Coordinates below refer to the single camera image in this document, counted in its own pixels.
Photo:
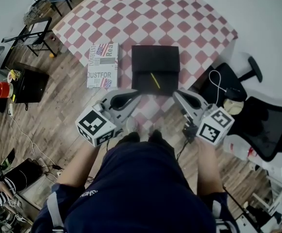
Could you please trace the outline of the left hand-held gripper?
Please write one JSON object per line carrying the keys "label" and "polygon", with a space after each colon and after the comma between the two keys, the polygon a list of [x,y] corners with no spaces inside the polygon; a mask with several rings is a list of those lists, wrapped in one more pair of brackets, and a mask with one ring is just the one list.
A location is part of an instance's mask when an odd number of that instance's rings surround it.
{"label": "left hand-held gripper", "polygon": [[75,121],[77,130],[92,146],[97,147],[123,132],[111,112],[115,118],[124,121],[140,101],[141,94],[135,89],[109,91],[102,100],[85,108]]}

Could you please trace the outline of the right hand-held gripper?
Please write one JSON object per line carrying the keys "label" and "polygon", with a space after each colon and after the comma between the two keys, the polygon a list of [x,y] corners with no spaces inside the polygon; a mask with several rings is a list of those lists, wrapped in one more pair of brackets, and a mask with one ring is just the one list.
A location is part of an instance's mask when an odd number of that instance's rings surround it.
{"label": "right hand-held gripper", "polygon": [[184,110],[187,122],[182,130],[189,143],[198,137],[213,146],[220,143],[234,123],[234,118],[222,107],[209,104],[198,93],[179,89],[173,92],[175,103]]}

